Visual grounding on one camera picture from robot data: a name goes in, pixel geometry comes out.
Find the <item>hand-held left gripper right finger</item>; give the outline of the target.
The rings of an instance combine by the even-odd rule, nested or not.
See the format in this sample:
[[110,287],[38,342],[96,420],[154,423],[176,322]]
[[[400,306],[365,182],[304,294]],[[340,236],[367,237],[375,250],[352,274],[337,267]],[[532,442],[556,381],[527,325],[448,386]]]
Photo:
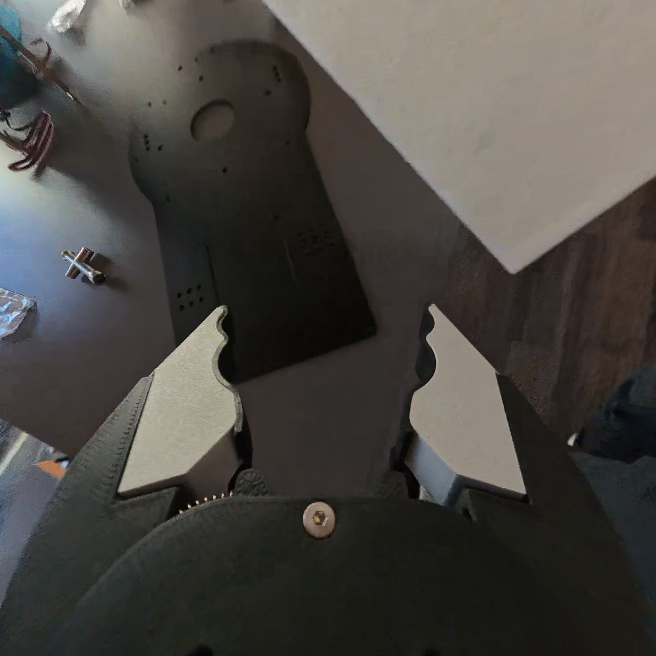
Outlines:
[[411,496],[455,506],[473,489],[512,501],[526,487],[495,368],[433,303],[424,308],[391,465]]

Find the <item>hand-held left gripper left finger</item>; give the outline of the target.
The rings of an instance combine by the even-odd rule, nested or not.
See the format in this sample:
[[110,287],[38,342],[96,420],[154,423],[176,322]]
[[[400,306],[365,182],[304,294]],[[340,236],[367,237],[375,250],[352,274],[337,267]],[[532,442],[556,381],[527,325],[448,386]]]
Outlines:
[[223,377],[228,308],[213,310],[153,371],[118,494],[134,498],[181,487],[193,500],[231,495],[243,455],[244,413]]

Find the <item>black metal base plate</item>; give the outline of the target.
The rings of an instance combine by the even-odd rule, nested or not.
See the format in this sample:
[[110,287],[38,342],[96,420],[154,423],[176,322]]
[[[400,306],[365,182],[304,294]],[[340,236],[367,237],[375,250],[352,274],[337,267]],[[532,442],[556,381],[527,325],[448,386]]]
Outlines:
[[176,344],[225,306],[219,370],[238,384],[373,337],[299,61],[240,39],[168,82],[138,103],[128,162],[155,214]]

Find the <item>dark desk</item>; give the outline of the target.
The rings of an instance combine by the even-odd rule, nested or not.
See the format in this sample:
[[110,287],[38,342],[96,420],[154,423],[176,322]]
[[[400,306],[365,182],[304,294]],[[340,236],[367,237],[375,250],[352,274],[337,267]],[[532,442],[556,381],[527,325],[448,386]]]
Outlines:
[[[81,36],[45,29],[61,1],[10,1],[28,41],[45,37],[81,99],[50,85],[39,107],[57,143],[39,176],[1,144],[1,287],[36,299],[1,340],[1,418],[77,451],[174,347],[153,210],[127,161],[131,113],[186,61],[228,39],[293,53],[312,92],[309,141],[377,321],[377,335],[240,386],[254,457],[275,494],[358,495],[386,470],[415,383],[427,302],[496,366],[489,315],[506,271],[260,1],[94,1]],[[66,278],[61,251],[95,252],[107,277]]]

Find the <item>silver cross wrench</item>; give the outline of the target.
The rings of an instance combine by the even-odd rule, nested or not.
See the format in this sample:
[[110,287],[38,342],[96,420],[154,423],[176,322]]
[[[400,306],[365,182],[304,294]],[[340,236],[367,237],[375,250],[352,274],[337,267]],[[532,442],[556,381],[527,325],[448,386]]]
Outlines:
[[83,277],[92,285],[104,285],[107,282],[107,276],[93,266],[94,256],[95,252],[87,247],[82,247],[77,252],[61,251],[61,258],[68,263],[66,278],[75,280]]

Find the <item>crumpled clear screw bag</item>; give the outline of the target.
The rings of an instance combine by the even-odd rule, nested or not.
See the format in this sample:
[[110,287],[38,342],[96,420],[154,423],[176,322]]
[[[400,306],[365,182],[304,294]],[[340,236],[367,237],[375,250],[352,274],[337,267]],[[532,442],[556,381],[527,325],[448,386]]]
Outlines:
[[1,288],[1,339],[15,333],[36,305],[32,297]]
[[76,29],[87,4],[88,1],[65,1],[50,18],[48,29],[60,35]]

